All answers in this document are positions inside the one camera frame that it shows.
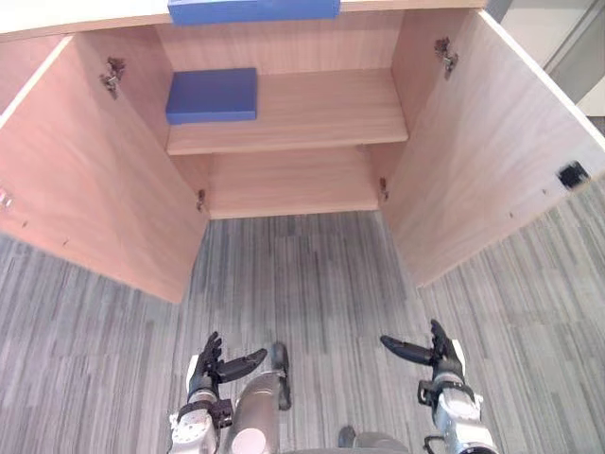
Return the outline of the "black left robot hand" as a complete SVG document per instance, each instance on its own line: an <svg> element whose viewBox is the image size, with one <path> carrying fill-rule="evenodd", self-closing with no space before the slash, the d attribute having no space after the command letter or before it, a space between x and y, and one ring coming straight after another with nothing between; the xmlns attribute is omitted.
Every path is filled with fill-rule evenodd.
<svg viewBox="0 0 605 454"><path fill-rule="evenodd" d="M243 378L255 371L266 359L268 350L261 348L251 354L225 361L222 355L222 338L215 331L195 360L194 369L187 382L191 396L202 390L218 395L218 386Z"/></svg>

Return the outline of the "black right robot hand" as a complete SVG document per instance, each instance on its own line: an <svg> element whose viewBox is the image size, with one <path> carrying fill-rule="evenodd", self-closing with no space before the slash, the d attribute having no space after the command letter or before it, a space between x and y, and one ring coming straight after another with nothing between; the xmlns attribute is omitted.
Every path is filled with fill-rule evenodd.
<svg viewBox="0 0 605 454"><path fill-rule="evenodd" d="M447 336L444 328L436 319L432 319L430 324L432 334L430 348L397 340L388 335L381 335L380 341L396 357L431 367L433 380L440 374L451 374L464 380L463 365L453 340Z"/></svg>

